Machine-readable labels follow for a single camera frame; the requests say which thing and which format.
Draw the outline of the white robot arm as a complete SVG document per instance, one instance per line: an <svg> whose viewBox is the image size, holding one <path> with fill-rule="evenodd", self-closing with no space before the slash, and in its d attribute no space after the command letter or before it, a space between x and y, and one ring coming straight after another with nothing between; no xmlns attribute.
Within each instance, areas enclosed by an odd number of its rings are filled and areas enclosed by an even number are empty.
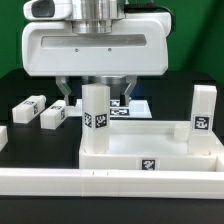
<svg viewBox="0 0 224 224"><path fill-rule="evenodd" d="M168 69L167 38L172 11L154 2L128 0L29 0L29 21L22 33L22 61L31 76L54 76L64 96L70 76L128 86L121 93L128 105L139 76Z"/></svg>

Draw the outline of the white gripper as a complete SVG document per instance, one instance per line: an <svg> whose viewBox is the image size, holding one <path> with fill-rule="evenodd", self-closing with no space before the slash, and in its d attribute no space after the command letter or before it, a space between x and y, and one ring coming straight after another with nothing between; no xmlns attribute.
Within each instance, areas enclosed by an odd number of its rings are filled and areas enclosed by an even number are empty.
<svg viewBox="0 0 224 224"><path fill-rule="evenodd" d="M168 13L128 14L109 34L75 34L68 21L31 22L22 34L23 67L31 76L57 76L67 106L76 105L66 76L162 75L168 69ZM126 76L120 105L137 84Z"/></svg>

